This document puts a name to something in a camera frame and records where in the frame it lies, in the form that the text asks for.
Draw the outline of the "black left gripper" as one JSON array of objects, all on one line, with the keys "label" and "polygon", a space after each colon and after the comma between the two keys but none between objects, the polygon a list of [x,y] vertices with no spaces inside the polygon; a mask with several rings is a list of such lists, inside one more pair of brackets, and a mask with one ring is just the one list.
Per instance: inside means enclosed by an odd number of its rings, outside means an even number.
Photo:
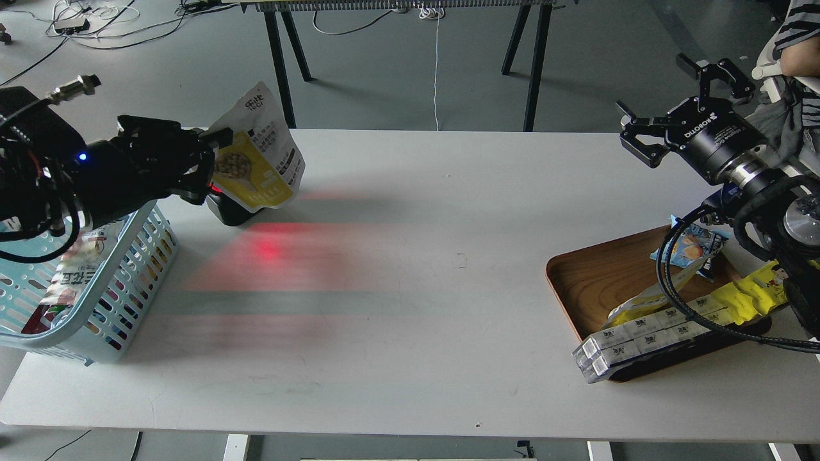
[{"label": "black left gripper", "polygon": [[205,203],[213,193],[214,149],[233,144],[233,129],[184,129],[129,115],[117,122],[117,136],[77,152],[77,198],[92,222],[113,222],[170,195]]}]

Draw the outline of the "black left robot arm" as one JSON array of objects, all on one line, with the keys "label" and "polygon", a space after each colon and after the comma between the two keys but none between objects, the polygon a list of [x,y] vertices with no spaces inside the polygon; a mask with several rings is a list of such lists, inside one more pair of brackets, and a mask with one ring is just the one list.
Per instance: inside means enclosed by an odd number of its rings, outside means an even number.
[{"label": "black left robot arm", "polygon": [[213,191],[216,150],[233,143],[231,129],[204,132],[120,115],[116,137],[86,143],[52,106],[94,95],[100,84],[95,75],[78,76],[43,97],[22,86],[3,88],[2,219],[17,220],[19,228],[4,231],[2,240],[67,234],[51,253],[3,252],[3,259],[47,262],[64,254],[82,227],[98,228],[171,195],[200,205]]}]

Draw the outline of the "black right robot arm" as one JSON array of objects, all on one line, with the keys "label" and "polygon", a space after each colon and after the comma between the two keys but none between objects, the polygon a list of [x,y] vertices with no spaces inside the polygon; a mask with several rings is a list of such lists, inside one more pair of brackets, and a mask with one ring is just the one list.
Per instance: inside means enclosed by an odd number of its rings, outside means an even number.
[{"label": "black right robot arm", "polygon": [[[668,152],[676,152],[720,192],[685,216],[659,247],[656,274],[662,292],[687,319],[747,341],[784,350],[818,353],[818,180],[788,176],[762,160],[768,140],[735,113],[735,103],[748,102],[755,88],[729,59],[693,61],[684,54],[676,63],[699,83],[688,97],[663,117],[641,118],[618,102],[623,112],[621,144],[650,168]],[[671,285],[667,246],[699,218],[729,224],[740,246],[762,261],[776,261],[787,272],[785,294],[811,341],[754,336],[721,327],[690,309]]]}]

